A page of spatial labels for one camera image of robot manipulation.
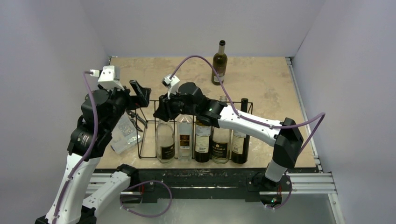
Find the clear bottle black label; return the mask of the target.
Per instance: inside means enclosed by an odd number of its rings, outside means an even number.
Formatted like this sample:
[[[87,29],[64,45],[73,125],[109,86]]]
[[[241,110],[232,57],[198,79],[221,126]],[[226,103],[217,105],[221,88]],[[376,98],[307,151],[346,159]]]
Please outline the clear bottle black label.
[[[229,161],[231,142],[231,130],[212,127],[211,156],[217,164],[225,164]]]

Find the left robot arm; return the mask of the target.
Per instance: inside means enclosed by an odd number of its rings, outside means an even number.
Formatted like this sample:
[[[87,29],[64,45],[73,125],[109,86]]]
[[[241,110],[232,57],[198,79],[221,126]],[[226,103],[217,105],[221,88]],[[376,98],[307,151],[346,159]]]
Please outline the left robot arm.
[[[91,177],[112,139],[113,129],[126,110],[149,105],[151,89],[131,80],[125,86],[105,87],[92,91],[81,105],[82,115],[68,144],[66,167],[56,198],[38,224],[94,224],[102,210],[124,189],[139,186],[137,170],[129,165],[117,169],[111,180],[91,196],[85,192]]]

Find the black wire wine rack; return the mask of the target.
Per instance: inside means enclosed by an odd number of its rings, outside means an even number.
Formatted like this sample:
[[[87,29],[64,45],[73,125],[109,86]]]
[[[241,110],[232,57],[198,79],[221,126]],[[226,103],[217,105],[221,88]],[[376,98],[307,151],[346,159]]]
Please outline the black wire wine rack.
[[[253,102],[247,102],[247,112],[250,114],[253,114]],[[158,99],[152,99],[150,100],[150,105],[148,109],[152,109],[153,112],[157,110],[159,106],[159,100]],[[159,119],[155,117],[150,117],[147,108],[140,108],[139,110],[135,110],[136,113],[138,113],[140,116],[142,116],[146,122],[147,126],[143,127],[142,132],[138,132],[140,135],[142,142],[137,144],[137,152],[138,152],[138,157],[139,159],[157,159],[156,155],[156,144],[155,144],[155,133],[156,133],[156,128],[159,124]],[[196,121],[196,116],[190,115],[192,118],[193,122],[193,129],[192,129],[192,144],[194,146],[194,140],[195,140],[195,121]],[[177,140],[176,140],[176,130],[177,130],[177,121],[175,119],[169,120],[168,123],[171,124],[172,130],[174,133],[175,137],[175,146],[177,146]]]

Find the dark bottle silver neck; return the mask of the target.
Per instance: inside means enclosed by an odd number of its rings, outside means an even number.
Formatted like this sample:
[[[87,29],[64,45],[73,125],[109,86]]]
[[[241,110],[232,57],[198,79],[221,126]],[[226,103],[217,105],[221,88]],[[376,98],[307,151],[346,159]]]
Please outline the dark bottle silver neck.
[[[227,60],[228,60],[228,57],[225,54],[225,45],[226,45],[226,41],[220,40],[219,41],[219,50],[213,56],[212,65],[219,76],[219,77],[217,77],[216,74],[212,71],[211,82],[214,85],[220,85],[221,83],[224,82],[224,79],[225,79],[226,66],[227,66]]]

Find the dark green wine bottle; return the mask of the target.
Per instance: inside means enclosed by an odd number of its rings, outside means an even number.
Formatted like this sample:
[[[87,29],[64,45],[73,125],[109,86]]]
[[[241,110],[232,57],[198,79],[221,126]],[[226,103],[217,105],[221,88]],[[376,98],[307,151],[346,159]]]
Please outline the dark green wine bottle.
[[[231,160],[237,164],[246,163],[248,160],[250,136],[239,131],[233,131]]]

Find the green bottle white label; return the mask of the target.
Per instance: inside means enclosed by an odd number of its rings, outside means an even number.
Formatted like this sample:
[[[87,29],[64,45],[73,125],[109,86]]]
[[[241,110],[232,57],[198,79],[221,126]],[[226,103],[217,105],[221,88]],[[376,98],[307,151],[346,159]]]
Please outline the green bottle white label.
[[[208,162],[210,159],[209,143],[211,127],[203,124],[199,119],[195,121],[195,147],[194,158],[200,163]]]

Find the clear bottle black cap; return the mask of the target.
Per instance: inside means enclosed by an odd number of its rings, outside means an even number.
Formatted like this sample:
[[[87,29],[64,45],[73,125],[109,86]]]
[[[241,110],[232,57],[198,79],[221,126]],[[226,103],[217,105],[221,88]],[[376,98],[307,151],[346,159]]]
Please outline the clear bottle black cap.
[[[178,158],[182,161],[191,159],[192,154],[192,118],[180,115],[177,120]]]

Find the clear tall bottle dark label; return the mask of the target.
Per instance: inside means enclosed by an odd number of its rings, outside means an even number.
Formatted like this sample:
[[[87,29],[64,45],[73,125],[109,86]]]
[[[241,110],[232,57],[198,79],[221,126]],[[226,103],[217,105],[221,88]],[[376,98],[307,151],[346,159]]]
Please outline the clear tall bottle dark label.
[[[175,157],[174,129],[169,122],[159,120],[155,133],[156,157],[161,163],[169,163]]]

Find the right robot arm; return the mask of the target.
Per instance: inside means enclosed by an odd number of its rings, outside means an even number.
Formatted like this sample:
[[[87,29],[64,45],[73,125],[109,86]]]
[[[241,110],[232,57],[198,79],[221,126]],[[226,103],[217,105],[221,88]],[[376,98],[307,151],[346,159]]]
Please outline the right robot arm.
[[[263,186],[269,190],[280,185],[287,169],[295,167],[304,141],[294,120],[269,120],[234,110],[226,102],[206,97],[193,82],[182,84],[175,93],[161,95],[153,116],[170,121],[180,114],[195,116],[204,125],[231,129],[272,146],[272,159],[262,177]]]

